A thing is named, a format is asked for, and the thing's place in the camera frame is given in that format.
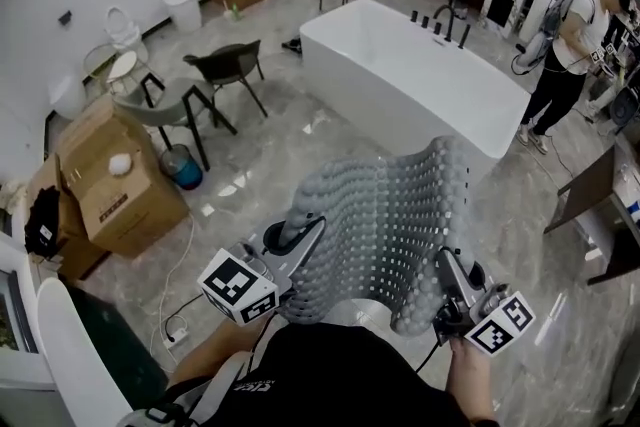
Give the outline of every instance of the gray foam pad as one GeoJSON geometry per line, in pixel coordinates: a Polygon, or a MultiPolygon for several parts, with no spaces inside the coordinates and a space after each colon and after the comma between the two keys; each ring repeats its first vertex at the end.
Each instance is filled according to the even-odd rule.
{"type": "MultiPolygon", "coordinates": [[[[434,258],[460,247],[469,169],[463,144],[434,139],[415,155],[341,160],[308,176],[296,190],[280,242],[323,216],[325,232],[291,276],[295,294],[280,314],[290,322],[321,321],[339,301],[366,298],[391,310],[391,328],[426,331],[446,296],[434,258]]],[[[473,266],[468,252],[461,255],[473,266]]]]}

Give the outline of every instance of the freestanding bathtub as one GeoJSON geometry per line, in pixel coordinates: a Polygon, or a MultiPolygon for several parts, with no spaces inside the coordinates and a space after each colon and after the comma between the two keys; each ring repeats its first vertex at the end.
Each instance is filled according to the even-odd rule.
{"type": "Polygon", "coordinates": [[[394,155],[461,136],[477,183],[506,153],[529,94],[445,33],[358,0],[300,28],[304,70],[312,94],[394,155]]]}

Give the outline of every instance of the sneaker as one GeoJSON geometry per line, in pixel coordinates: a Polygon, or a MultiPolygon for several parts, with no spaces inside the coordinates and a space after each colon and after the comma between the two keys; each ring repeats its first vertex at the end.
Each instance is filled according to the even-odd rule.
{"type": "Polygon", "coordinates": [[[589,100],[584,103],[584,112],[587,118],[595,119],[598,117],[598,108],[593,104],[594,102],[589,100]]]}
{"type": "Polygon", "coordinates": [[[531,142],[536,148],[538,148],[538,151],[543,155],[546,155],[547,153],[549,153],[549,148],[547,148],[547,144],[544,142],[545,137],[546,136],[538,135],[535,132],[531,132],[531,134],[529,134],[529,138],[531,139],[531,142]]]}
{"type": "Polygon", "coordinates": [[[524,146],[529,146],[529,125],[520,125],[516,137],[524,146]]]}

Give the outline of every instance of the power strip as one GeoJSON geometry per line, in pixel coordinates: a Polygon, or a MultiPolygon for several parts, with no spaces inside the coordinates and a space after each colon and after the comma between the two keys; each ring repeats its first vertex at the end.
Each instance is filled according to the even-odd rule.
{"type": "Polygon", "coordinates": [[[178,345],[179,343],[182,343],[188,335],[189,335],[189,332],[185,328],[181,327],[180,329],[171,333],[171,338],[173,338],[173,342],[168,338],[163,339],[162,342],[164,343],[164,346],[167,348],[167,350],[170,351],[176,345],[178,345]]]}

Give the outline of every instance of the gray tile floor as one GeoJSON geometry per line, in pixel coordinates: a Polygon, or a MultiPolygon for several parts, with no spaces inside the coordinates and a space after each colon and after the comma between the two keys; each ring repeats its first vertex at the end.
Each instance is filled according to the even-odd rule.
{"type": "MultiPolygon", "coordinates": [[[[431,15],[444,2],[376,1],[408,15],[413,9],[431,15]]],[[[192,223],[191,250],[171,277],[164,314],[198,293],[195,280],[218,248],[232,244],[266,215],[285,210],[296,185],[307,173],[330,159],[383,153],[305,93],[300,59],[280,47],[281,42],[296,35],[302,23],[318,15],[317,2],[266,0],[244,11],[238,22],[220,17],[220,9],[208,3],[203,7],[205,25],[199,31],[180,36],[169,26],[146,41],[151,67],[167,79],[198,77],[182,62],[185,54],[204,55],[224,44],[261,39],[260,59],[266,80],[261,82],[254,72],[250,81],[270,114],[268,119],[263,118],[240,84],[226,86],[216,97],[218,106],[239,134],[233,137],[223,129],[214,129],[206,115],[199,119],[212,169],[200,188],[185,193],[193,218],[134,261],[111,256],[85,282],[87,291],[115,303],[146,345],[158,323],[167,273],[182,255],[192,223]],[[209,217],[200,211],[207,204],[215,209],[209,217]]],[[[339,2],[325,0],[325,9],[335,8],[339,2]]],[[[474,25],[467,46],[511,75],[513,45],[476,27],[472,17],[469,22],[474,25]]],[[[463,29],[464,24],[457,21],[454,39],[463,29]]],[[[538,73],[515,80],[531,92],[538,73]]],[[[575,111],[550,135],[573,173],[582,171],[607,147],[607,141],[575,111]]],[[[194,148],[185,129],[173,129],[170,138],[194,148]]],[[[538,316],[526,339],[493,362],[494,406],[505,426],[593,424],[606,398],[618,344],[637,316],[632,304],[632,284],[638,280],[637,275],[587,288],[585,243],[575,228],[568,225],[542,235],[556,209],[557,188],[569,178],[553,150],[546,156],[532,154],[514,141],[504,159],[472,191],[469,244],[496,278],[508,280],[525,294],[538,316]],[[564,306],[540,339],[540,326],[559,298],[564,306]]],[[[190,335],[174,350],[177,359],[222,320],[205,300],[193,303],[182,316],[188,321],[190,335]]],[[[430,332],[414,339],[395,335],[388,327],[388,311],[365,300],[338,304],[327,321],[368,327],[392,343],[414,366],[435,340],[430,332]]],[[[177,328],[182,321],[174,322],[173,328],[177,328]]],[[[280,321],[274,322],[270,332],[281,325],[280,321]]],[[[152,351],[165,368],[173,367],[157,334],[152,351]]],[[[439,349],[421,376],[443,387],[449,359],[449,349],[439,349]]]]}

